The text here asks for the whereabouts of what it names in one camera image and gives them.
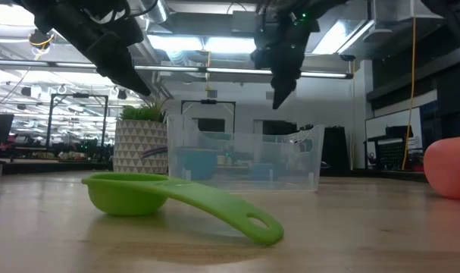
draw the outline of red object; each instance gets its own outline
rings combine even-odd
[[[460,199],[460,137],[430,145],[424,167],[428,182],[438,194]]]

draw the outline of geometric patterned planter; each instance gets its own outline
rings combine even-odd
[[[114,171],[167,172],[167,125],[154,121],[117,121]]]

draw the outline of potted plant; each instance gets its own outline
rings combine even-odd
[[[156,100],[142,108],[126,107],[117,121],[114,171],[166,174],[167,128],[164,123],[167,100]]]

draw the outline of clear plastic bin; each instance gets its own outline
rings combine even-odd
[[[324,126],[286,136],[201,132],[167,118],[169,175],[225,190],[316,191]]]

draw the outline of ceiling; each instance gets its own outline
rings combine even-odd
[[[150,5],[153,0],[130,0],[131,7],[141,9],[143,6]],[[397,0],[401,5],[406,6],[414,0]],[[205,0],[187,1],[166,0],[169,14],[167,20],[160,24],[149,23],[150,18],[140,18],[139,25],[149,36],[145,41],[132,45],[130,51],[136,65],[147,64],[166,64],[166,65],[189,65],[202,66],[210,64],[211,67],[230,67],[253,69],[254,65],[249,57],[249,52],[228,53],[228,52],[201,52],[198,50],[181,50],[178,54],[182,58],[175,60],[168,51],[157,49],[152,36],[160,37],[193,37],[201,42],[201,47],[206,47],[214,37],[233,37],[239,39],[252,39],[255,30],[254,10],[260,0],[243,0],[239,4],[231,4],[228,1]],[[8,4],[8,0],[0,0],[0,4]],[[274,6],[288,2],[274,1]],[[336,27],[342,27],[341,36],[349,39],[357,30],[362,30],[364,25],[373,19],[375,24],[371,29],[363,33],[363,37],[376,30],[390,30],[392,34],[381,39],[372,39],[371,42],[363,41],[362,37],[356,40],[345,54],[357,55],[359,58],[376,58],[381,55],[393,54],[411,44],[411,25],[410,14],[400,11],[401,16],[393,19],[381,20],[374,12],[376,17],[368,17],[367,0],[351,0],[348,4],[339,6],[327,12],[318,20],[321,31],[311,34],[308,41],[306,58],[303,65],[304,71],[326,71],[345,73],[349,72],[350,66],[338,55],[313,55],[316,49],[335,46],[336,40],[331,40],[328,44],[322,44],[328,39]],[[35,29],[33,16],[20,7],[3,6],[0,10],[0,58],[12,60],[33,60],[39,57],[40,61],[67,61],[88,63],[89,61],[81,55],[72,45],[62,37],[56,36],[54,42],[47,52],[40,55],[28,42],[27,37]],[[374,11],[381,11],[381,6],[372,7]],[[425,14],[421,17],[419,39],[432,32],[441,23],[437,17]],[[398,41],[389,46],[389,41]],[[120,89],[108,78],[93,73],[94,71],[32,71],[27,72],[27,67],[21,70],[19,67],[0,67],[0,111],[16,113],[17,123],[14,128],[36,129],[22,130],[23,132],[37,133],[45,135],[47,111],[49,111],[50,94],[59,93],[60,90],[65,94],[76,92],[89,93],[97,96],[108,96],[108,132],[114,132],[114,122],[121,107],[124,105],[144,105],[148,98],[140,97],[138,94],[127,91],[127,99],[117,98]],[[191,99],[200,97],[206,87],[204,74],[185,74],[185,73],[154,73],[150,71],[140,72],[145,82],[161,96],[174,96],[175,99]],[[21,80],[22,84],[14,88]],[[249,100],[253,102],[265,102],[266,92],[271,88],[268,84],[270,77],[257,76],[250,74],[212,74],[210,76],[210,86],[218,89],[219,97],[225,99]],[[24,96],[20,93],[23,86],[31,86],[33,90],[39,91],[36,96]],[[260,90],[259,93],[252,93],[251,90]],[[102,129],[101,116],[104,109],[100,99],[74,99],[66,98],[64,103],[60,103],[54,113],[57,130],[65,132],[66,127],[72,126],[73,132],[85,133],[90,137],[99,137]],[[74,105],[81,105],[82,111],[74,111]],[[73,116],[80,116],[79,121],[70,122]]]

